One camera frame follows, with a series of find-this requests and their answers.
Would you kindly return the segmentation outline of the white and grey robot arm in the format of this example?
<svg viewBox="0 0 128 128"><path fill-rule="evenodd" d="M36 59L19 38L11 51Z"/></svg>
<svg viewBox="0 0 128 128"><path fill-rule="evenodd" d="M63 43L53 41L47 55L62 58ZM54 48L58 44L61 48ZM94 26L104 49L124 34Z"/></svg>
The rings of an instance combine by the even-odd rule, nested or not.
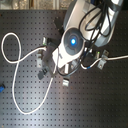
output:
<svg viewBox="0 0 128 128"><path fill-rule="evenodd" d="M106 45L113 34L123 0L101 0L98 5L73 0L63 22L61 41L52 52L56 70L63 77L73 74L89 50Z"/></svg>

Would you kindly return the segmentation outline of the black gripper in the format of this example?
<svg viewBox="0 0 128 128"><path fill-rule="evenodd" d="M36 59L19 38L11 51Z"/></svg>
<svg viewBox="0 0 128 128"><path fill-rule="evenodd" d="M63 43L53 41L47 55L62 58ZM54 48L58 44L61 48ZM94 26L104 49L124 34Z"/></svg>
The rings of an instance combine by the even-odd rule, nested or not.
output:
<svg viewBox="0 0 128 128"><path fill-rule="evenodd" d="M44 67L43 70L39 71L38 73L39 79L43 79L47 72L53 74L52 70L50 69L50 64L52 61L52 53L59 46L58 43L48 42L47 37L42 38L42 44L45 48L45 50L42 52L42 62L44 64Z"/></svg>

